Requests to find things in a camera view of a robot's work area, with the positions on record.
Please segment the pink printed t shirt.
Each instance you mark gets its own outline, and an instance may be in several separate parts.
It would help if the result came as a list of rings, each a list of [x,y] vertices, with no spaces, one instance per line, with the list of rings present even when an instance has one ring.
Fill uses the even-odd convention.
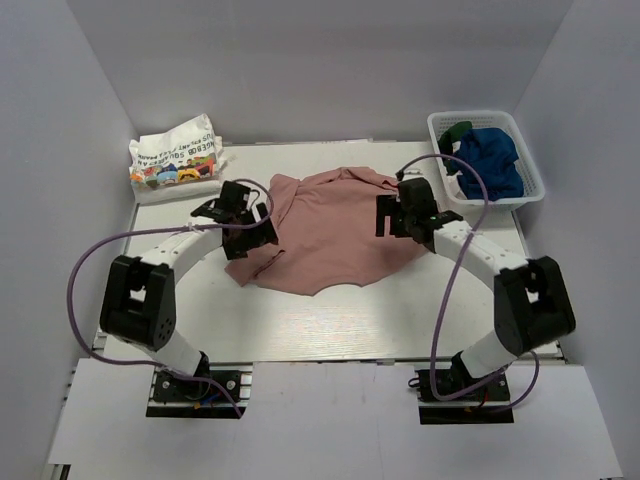
[[[369,167],[342,167],[304,179],[277,174],[269,191],[278,243],[227,265],[226,273],[241,287],[305,296],[341,284],[364,287],[426,253],[410,238],[375,235],[377,197],[394,195],[397,185]]]

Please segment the white and green t shirt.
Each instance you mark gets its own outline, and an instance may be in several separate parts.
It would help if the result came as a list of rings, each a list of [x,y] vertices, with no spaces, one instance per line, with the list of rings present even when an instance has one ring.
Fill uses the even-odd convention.
[[[464,134],[473,128],[470,121],[462,121],[452,125],[439,138],[437,145],[440,152],[447,156],[455,156],[460,149],[461,139]],[[449,158],[442,159],[448,176],[455,175],[458,171],[456,162],[452,162]]]

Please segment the blue t shirt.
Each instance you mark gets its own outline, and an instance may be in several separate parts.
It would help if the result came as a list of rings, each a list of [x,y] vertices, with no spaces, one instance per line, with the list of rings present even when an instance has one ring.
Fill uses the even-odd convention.
[[[515,169],[518,154],[513,140],[499,128],[472,128],[461,139],[455,155],[482,179],[488,199],[521,197],[523,181]]]

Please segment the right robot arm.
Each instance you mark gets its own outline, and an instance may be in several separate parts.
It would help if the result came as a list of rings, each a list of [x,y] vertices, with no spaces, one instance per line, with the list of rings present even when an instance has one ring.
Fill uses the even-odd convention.
[[[440,211],[429,182],[413,178],[399,183],[394,195],[376,199],[376,235],[410,238],[432,253],[454,261],[493,294],[493,327],[451,360],[454,392],[442,394],[430,378],[439,401],[472,399],[522,355],[569,335],[576,328],[559,264],[549,256],[527,259],[478,233],[451,210]]]

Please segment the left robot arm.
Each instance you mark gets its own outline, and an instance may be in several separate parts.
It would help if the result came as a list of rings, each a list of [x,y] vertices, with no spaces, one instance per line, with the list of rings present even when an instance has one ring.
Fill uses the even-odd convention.
[[[214,251],[233,261],[276,245],[273,210],[273,198],[262,185],[248,179],[226,181],[216,198],[191,212],[186,225],[135,231],[135,236],[168,236],[141,255],[121,255],[112,262],[100,329],[145,353],[146,364],[169,371],[188,398],[205,396],[212,378],[208,357],[178,331],[176,287]]]

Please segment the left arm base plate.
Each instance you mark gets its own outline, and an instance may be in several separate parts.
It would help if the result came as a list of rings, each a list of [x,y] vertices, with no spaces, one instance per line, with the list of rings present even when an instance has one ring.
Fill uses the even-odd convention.
[[[231,397],[241,413],[250,399],[253,367],[222,365],[210,368],[211,378]],[[185,382],[169,372],[156,370],[146,408],[149,418],[239,420],[231,402],[220,389],[207,383]]]

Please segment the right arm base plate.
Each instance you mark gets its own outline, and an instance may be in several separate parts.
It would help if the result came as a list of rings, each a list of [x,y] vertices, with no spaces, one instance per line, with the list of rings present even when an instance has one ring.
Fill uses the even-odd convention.
[[[417,396],[421,425],[491,425],[514,422],[513,410],[509,408],[511,394],[505,374],[451,402],[441,402],[433,396],[427,369],[417,370],[408,381],[408,388]]]

